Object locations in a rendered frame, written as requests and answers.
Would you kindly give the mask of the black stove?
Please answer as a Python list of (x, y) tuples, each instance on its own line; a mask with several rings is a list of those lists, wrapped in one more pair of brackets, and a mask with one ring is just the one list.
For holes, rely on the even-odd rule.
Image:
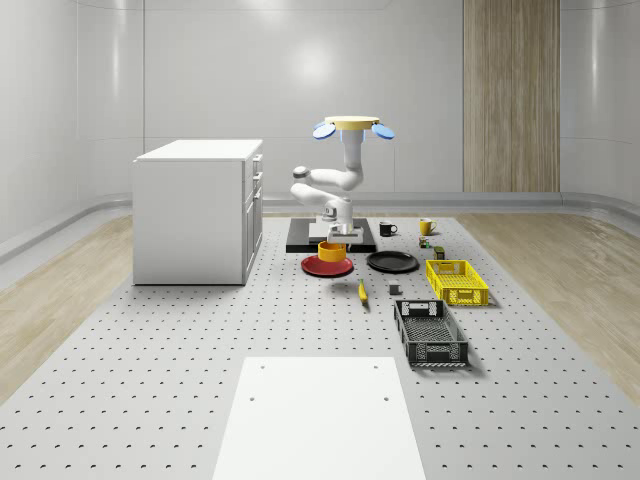
[[(330, 223), (316, 218), (292, 218), (286, 241), (287, 253), (317, 253), (317, 244), (326, 239)], [(366, 218), (355, 218), (354, 226), (364, 230), (363, 242), (351, 244), (351, 253), (373, 253), (377, 251), (376, 242)]]

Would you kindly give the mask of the dark grey basket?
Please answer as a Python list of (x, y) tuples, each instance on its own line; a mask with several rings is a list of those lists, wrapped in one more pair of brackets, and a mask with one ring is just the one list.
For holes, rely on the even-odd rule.
[(468, 364), (468, 340), (444, 301), (397, 300), (394, 317), (410, 364)]

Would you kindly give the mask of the red plate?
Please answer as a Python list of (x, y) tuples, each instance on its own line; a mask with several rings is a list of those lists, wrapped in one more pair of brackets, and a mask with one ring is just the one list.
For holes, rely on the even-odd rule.
[(321, 260), (318, 255), (306, 257), (301, 261), (302, 269), (309, 275), (317, 277), (340, 277), (353, 270), (353, 262), (345, 258), (338, 262)]

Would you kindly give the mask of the yellow basket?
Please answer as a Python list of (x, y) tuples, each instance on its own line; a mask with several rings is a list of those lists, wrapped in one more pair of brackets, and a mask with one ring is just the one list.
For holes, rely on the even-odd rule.
[(488, 286), (466, 260), (427, 260), (426, 277), (449, 305), (487, 305)]

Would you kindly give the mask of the white cabinet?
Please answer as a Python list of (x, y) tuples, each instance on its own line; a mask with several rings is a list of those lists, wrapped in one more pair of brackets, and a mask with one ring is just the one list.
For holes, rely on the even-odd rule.
[(243, 285), (261, 241), (259, 139), (176, 140), (133, 163), (133, 281)]

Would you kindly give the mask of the black plate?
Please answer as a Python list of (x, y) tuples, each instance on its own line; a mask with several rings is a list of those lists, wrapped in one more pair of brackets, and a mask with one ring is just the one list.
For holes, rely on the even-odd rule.
[(408, 273), (419, 268), (419, 262), (414, 256), (400, 251), (387, 250), (371, 253), (366, 261), (369, 267), (384, 273)]

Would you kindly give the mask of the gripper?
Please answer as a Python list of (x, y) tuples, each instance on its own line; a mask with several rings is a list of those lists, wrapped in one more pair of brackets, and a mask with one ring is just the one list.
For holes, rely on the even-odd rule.
[(364, 242), (364, 229), (354, 227), (352, 224), (331, 225), (327, 234), (329, 244), (344, 244), (349, 251), (352, 245), (360, 245)]

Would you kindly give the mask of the yellow bowl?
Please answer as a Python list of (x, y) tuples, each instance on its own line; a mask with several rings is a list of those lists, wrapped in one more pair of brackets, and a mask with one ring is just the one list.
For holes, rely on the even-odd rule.
[(318, 245), (318, 258), (324, 262), (336, 263), (346, 259), (346, 245), (322, 241)]

